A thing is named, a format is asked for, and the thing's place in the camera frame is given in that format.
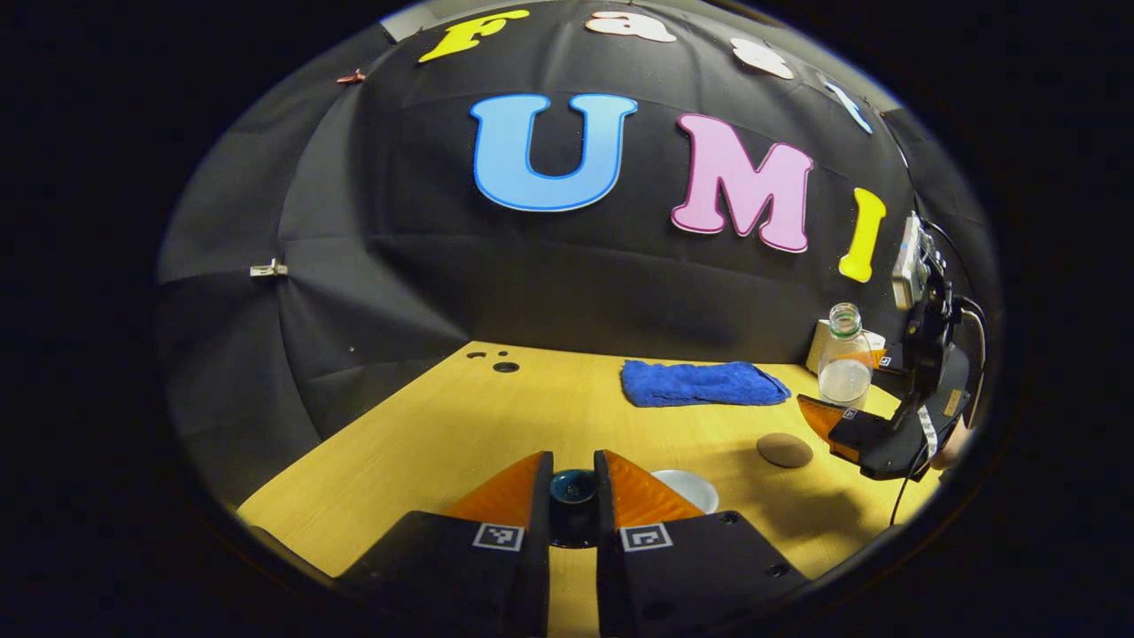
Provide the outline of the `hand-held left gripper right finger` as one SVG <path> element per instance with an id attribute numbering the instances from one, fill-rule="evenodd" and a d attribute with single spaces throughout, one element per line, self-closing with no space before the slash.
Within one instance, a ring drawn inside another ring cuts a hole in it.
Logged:
<path id="1" fill-rule="evenodd" d="M 593 461 L 602 637 L 741 633 L 809 584 L 737 511 L 677 509 L 675 490 L 623 456 Z"/>

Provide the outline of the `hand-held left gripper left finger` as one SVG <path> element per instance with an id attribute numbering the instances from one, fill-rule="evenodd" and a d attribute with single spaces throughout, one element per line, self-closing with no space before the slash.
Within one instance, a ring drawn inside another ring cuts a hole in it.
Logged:
<path id="1" fill-rule="evenodd" d="M 382 637 L 544 637 L 549 626 L 549 480 L 555 456 L 513 465 L 503 504 L 519 513 L 411 511 L 336 577 Z"/>

